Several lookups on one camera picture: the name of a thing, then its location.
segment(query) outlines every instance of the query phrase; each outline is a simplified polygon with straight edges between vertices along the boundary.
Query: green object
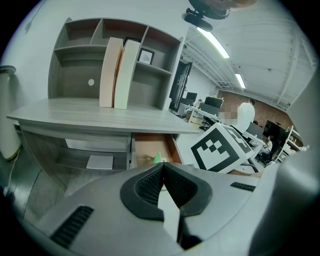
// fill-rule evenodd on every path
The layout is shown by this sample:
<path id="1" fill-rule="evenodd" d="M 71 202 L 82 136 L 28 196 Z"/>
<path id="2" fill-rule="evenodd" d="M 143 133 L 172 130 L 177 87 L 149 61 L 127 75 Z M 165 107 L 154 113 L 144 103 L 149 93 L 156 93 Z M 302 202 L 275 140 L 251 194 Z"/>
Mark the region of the green object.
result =
<path id="1" fill-rule="evenodd" d="M 161 161 L 161 153 L 159 151 L 158 154 L 155 155 L 154 159 L 153 159 L 153 163 L 159 163 Z"/>

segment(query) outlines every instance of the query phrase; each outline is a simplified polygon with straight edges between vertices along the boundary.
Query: picture frame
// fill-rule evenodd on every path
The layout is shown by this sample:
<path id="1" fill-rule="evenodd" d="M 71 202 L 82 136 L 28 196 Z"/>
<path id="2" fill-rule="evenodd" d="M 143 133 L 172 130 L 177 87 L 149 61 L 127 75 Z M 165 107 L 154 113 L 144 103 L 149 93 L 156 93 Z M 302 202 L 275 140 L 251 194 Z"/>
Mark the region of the picture frame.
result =
<path id="1" fill-rule="evenodd" d="M 127 36 L 127 37 L 124 39 L 124 41 L 123 41 L 123 47 L 125 47 L 126 42 L 127 42 L 128 40 L 131 40 L 131 41 L 135 41 L 135 42 L 141 43 L 141 40 L 140 40 L 140 39 L 137 39 L 137 38 L 133 38 L 133 37 L 129 37 L 129 36 Z"/>
<path id="2" fill-rule="evenodd" d="M 138 61 L 142 62 L 144 64 L 152 65 L 152 62 L 154 60 L 154 56 L 155 56 L 154 51 L 141 48 L 139 56 L 138 56 Z"/>

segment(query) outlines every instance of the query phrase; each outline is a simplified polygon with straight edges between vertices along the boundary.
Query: fluorescent light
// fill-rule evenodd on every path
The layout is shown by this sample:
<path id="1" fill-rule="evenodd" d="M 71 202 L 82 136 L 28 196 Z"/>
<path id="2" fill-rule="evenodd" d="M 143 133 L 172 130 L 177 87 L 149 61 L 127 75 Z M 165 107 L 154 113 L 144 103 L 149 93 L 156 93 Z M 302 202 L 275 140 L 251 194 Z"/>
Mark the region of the fluorescent light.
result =
<path id="1" fill-rule="evenodd" d="M 222 57 L 224 57 L 225 59 L 230 58 L 225 48 L 221 45 L 221 43 L 219 43 L 219 41 L 215 38 L 215 36 L 212 33 L 204 31 L 200 27 L 197 27 L 196 29 L 214 45 L 214 47 L 219 51 Z"/>
<path id="2" fill-rule="evenodd" d="M 244 83 L 244 81 L 243 81 L 243 79 L 242 79 L 242 76 L 241 76 L 240 74 L 235 74 L 235 76 L 236 76 L 236 78 L 238 79 L 240 86 L 241 86 L 242 88 L 246 89 L 246 86 L 245 86 L 245 83 Z"/>

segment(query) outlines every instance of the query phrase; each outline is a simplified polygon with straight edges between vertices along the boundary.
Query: white ceiling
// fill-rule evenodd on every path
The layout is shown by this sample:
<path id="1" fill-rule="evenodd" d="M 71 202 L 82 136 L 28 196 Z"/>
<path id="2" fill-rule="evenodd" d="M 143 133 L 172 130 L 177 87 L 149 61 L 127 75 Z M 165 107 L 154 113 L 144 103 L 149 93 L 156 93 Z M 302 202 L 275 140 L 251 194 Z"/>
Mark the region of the white ceiling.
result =
<path id="1" fill-rule="evenodd" d="M 287 109 L 318 65 L 307 37 L 278 1 L 258 0 L 225 20 L 205 20 L 230 58 L 224 59 L 195 27 L 188 31 L 182 56 L 221 90 Z M 246 89 L 235 73 L 242 75 Z"/>

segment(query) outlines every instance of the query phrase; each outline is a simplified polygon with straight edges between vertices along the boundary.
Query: desk drawer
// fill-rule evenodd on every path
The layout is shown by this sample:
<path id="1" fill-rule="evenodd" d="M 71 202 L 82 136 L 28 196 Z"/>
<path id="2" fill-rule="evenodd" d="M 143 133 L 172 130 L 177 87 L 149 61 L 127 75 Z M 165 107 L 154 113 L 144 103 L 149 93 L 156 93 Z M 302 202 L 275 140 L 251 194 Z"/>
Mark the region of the desk drawer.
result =
<path id="1" fill-rule="evenodd" d="M 152 165 L 159 152 L 169 163 L 182 163 L 171 134 L 135 133 L 131 139 L 130 168 Z"/>

